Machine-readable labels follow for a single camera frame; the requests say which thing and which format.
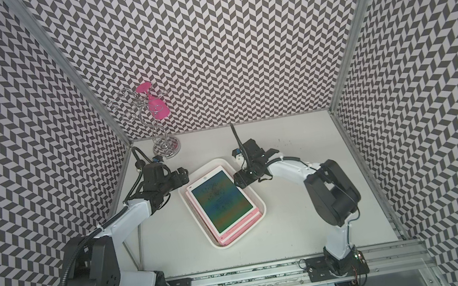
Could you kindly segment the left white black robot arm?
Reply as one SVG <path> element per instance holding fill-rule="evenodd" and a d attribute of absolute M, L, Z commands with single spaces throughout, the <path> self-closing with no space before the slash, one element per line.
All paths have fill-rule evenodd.
<path fill-rule="evenodd" d="M 168 202 L 171 192 L 189 182 L 187 169 L 171 170 L 160 155 L 147 157 L 134 147 L 139 176 L 117 214 L 64 247 L 58 286 L 169 286 L 162 271 L 123 271 L 117 250 L 134 230 Z"/>

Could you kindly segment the pink writing tablet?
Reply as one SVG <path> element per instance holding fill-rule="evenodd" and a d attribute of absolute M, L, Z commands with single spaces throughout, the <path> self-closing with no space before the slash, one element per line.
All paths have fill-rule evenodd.
<path fill-rule="evenodd" d="M 216 205 L 211 205 L 212 191 L 196 200 L 194 190 L 187 190 L 188 204 L 197 215 L 200 227 L 209 235 L 214 246 L 227 248 L 249 231 L 265 215 L 265 206 L 257 194 L 248 193 L 233 186 L 218 196 Z"/>
<path fill-rule="evenodd" d="M 189 185 L 186 196 L 222 247 L 246 233 L 263 215 L 222 166 Z"/>

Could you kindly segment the white plastic storage box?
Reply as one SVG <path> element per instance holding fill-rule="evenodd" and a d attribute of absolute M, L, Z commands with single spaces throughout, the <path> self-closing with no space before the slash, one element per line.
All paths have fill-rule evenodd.
<path fill-rule="evenodd" d="M 266 215 L 266 204 L 250 187 L 234 181 L 236 170 L 216 158 L 189 175 L 180 197 L 209 242 L 218 249 L 235 244 Z"/>

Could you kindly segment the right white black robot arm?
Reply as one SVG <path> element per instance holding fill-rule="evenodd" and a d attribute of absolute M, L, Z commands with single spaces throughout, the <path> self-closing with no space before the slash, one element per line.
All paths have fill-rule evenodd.
<path fill-rule="evenodd" d="M 351 215 L 360 215 L 361 194 L 334 161 L 305 162 L 299 157 L 283 155 L 279 150 L 264 150 L 255 140 L 239 142 L 232 151 L 240 170 L 234 174 L 235 185 L 245 189 L 254 182 L 283 178 L 304 186 L 316 213 L 333 227 L 328 233 L 323 258 L 326 269 L 334 277 L 366 275 L 369 267 L 364 255 L 351 243 Z"/>

